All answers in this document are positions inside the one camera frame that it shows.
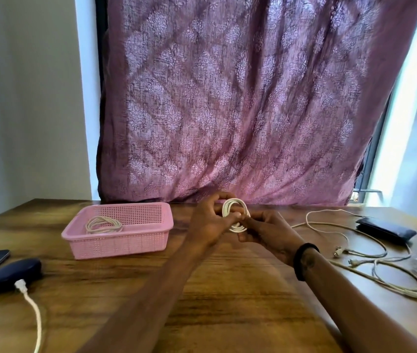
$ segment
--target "hand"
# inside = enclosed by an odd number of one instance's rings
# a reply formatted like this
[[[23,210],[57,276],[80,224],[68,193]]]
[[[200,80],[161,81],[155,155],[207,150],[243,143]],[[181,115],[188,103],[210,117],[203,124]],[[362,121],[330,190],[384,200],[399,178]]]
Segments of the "hand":
[[[244,213],[243,208],[232,207],[232,213],[226,217],[221,217],[222,207],[215,202],[235,197],[233,193],[217,192],[201,201],[192,213],[189,231],[184,243],[195,245],[203,252],[214,246],[222,233],[239,222],[241,213]]]
[[[238,233],[241,243],[254,242],[263,245],[283,263],[293,266],[297,249],[305,243],[276,210],[251,213],[243,216],[241,224],[248,231]]]

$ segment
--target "black wristband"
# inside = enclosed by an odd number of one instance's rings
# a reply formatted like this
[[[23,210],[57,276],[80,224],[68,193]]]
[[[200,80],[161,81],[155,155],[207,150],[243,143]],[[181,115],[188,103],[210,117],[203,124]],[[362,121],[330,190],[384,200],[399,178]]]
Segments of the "black wristband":
[[[303,276],[303,270],[302,270],[302,256],[306,249],[313,248],[316,251],[319,252],[318,247],[315,244],[312,243],[305,243],[301,245],[294,255],[294,271],[295,276],[297,277],[298,281],[305,281],[305,277]]]

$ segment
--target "plastic basket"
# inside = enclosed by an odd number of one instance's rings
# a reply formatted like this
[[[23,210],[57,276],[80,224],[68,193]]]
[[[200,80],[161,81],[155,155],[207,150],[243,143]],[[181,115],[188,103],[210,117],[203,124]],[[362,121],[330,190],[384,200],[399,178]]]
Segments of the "plastic basket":
[[[96,215],[119,220],[118,232],[89,234],[86,224]],[[76,260],[161,251],[173,227],[168,203],[105,204],[85,207],[76,214],[62,237],[70,243]]]

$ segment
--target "wooden table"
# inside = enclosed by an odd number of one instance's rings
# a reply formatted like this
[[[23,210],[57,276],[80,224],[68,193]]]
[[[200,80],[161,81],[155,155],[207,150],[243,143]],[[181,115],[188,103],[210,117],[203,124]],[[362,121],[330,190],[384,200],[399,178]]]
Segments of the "wooden table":
[[[30,288],[44,320],[42,353],[74,352],[91,337],[181,244],[193,209],[192,205],[172,205],[175,225],[165,251],[75,261],[60,233],[78,210],[89,204],[35,200],[0,215],[0,249],[10,249],[12,253],[7,262],[35,256],[43,263],[44,278]],[[303,222],[311,209],[250,206],[250,210],[268,207],[280,211],[291,224]],[[417,219],[392,208],[351,210],[417,230]],[[320,213],[311,218],[345,225],[353,225],[355,219],[337,213]],[[308,228],[299,232],[325,255],[341,243],[337,234],[324,238]],[[349,237],[354,248],[370,253],[379,250],[376,244],[353,233]],[[387,246],[392,253],[403,254],[399,248]],[[412,249],[417,255],[417,237]],[[413,284],[393,269],[382,268],[381,272],[397,283]],[[358,275],[345,275],[417,336],[417,301]],[[34,313],[22,295],[0,295],[0,352],[31,352],[35,329]],[[155,351],[340,352],[340,346],[340,337],[329,316],[308,287],[296,281],[293,271],[262,247],[241,244],[234,234],[227,233],[214,254],[187,282]]]

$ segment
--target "pink curtain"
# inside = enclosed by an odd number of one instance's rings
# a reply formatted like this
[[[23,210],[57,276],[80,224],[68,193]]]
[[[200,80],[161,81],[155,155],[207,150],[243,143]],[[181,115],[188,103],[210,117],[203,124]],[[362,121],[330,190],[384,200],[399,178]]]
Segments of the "pink curtain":
[[[417,0],[109,0],[106,201],[344,204]]]

